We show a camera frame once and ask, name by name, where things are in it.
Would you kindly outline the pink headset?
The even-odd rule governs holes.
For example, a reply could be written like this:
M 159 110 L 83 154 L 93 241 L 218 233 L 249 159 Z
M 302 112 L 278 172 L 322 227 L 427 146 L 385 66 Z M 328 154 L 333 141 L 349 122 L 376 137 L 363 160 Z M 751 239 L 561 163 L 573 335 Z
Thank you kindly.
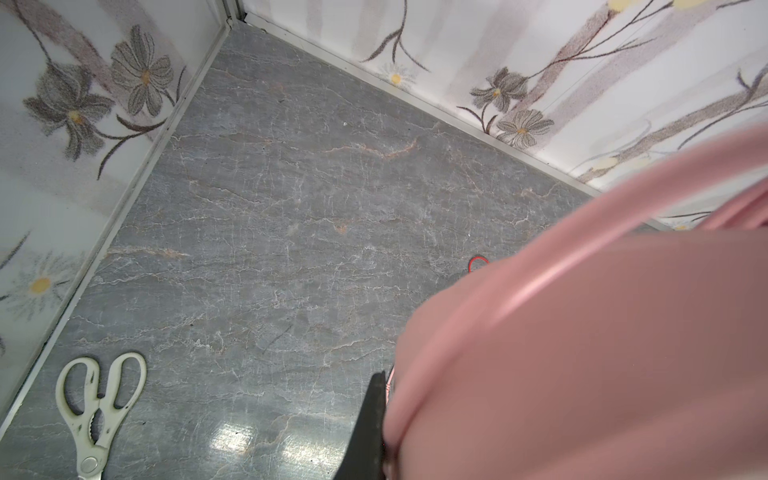
M 385 477 L 765 478 L 766 181 L 690 231 L 636 227 L 766 162 L 763 125 L 690 148 L 427 300 Z

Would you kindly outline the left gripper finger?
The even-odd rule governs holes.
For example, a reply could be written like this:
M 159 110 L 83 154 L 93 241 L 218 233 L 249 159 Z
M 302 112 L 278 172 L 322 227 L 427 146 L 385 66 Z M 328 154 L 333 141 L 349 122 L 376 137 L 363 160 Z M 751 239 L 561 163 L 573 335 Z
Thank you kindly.
M 387 374 L 374 373 L 334 480 L 384 480 L 383 419 Z

